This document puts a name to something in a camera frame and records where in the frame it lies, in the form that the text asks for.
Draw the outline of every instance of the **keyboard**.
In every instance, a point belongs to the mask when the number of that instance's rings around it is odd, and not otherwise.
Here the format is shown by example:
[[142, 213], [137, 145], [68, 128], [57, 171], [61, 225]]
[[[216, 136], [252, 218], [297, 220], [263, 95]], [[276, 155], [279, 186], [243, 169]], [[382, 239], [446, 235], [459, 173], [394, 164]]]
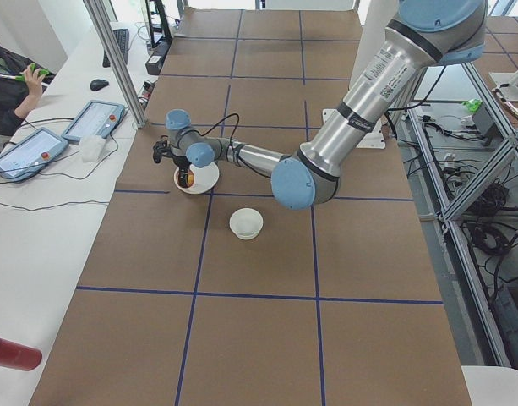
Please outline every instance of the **keyboard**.
[[[128, 56], [129, 56], [129, 30], [127, 28], [119, 28], [117, 30], [112, 30], [114, 36], [116, 37], [116, 43], [118, 48], [123, 55], [123, 60], [127, 64]], [[108, 60], [108, 55], [103, 56], [103, 68], [108, 68], [110, 66], [110, 61]]]

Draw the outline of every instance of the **tablet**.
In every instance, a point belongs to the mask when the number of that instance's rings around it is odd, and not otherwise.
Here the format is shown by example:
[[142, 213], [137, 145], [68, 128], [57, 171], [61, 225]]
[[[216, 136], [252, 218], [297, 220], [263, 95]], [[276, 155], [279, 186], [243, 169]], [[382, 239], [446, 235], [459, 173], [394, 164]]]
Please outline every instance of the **tablet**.
[[67, 145], [59, 135], [40, 128], [0, 155], [0, 176], [12, 182], [30, 178], [59, 156]]
[[120, 124], [124, 113], [122, 104], [91, 100], [63, 131], [62, 137], [76, 142], [86, 135], [106, 138]]

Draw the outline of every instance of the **black mouse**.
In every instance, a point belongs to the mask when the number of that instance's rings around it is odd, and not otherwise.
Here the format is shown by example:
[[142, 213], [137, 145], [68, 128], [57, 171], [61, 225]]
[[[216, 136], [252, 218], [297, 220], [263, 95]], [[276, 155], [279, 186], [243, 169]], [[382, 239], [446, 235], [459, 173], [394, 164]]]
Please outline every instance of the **black mouse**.
[[90, 83], [90, 89], [93, 91], [100, 91], [103, 87], [108, 86], [108, 80], [93, 79]]

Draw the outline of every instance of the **blue joint cap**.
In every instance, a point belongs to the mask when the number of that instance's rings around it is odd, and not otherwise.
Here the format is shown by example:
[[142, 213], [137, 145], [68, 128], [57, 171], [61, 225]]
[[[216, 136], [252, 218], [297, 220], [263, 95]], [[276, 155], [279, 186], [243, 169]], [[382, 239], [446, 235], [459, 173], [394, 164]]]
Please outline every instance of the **blue joint cap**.
[[214, 150], [205, 142], [192, 144], [185, 151], [185, 156], [195, 167], [207, 167], [215, 159]]
[[463, 51], [448, 52], [440, 61], [437, 62], [439, 66], [454, 65], [456, 63], [471, 62], [479, 59], [484, 52], [484, 44], [477, 47], [464, 49]]
[[306, 166], [295, 158], [280, 161], [271, 176], [274, 197], [284, 207], [298, 210], [315, 200], [315, 182]]
[[416, 31], [439, 32], [462, 23], [481, 4], [482, 0], [402, 0], [398, 13]]
[[168, 129], [185, 129], [189, 125], [191, 125], [191, 118], [185, 110], [171, 110], [166, 114], [165, 126]]

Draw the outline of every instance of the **red can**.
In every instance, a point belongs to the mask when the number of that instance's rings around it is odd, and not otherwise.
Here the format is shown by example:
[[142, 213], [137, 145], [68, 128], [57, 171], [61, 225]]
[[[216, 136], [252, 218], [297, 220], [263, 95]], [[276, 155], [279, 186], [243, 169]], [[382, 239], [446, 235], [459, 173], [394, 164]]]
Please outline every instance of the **red can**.
[[16, 370], [33, 370], [41, 360], [40, 350], [0, 338], [0, 366]]

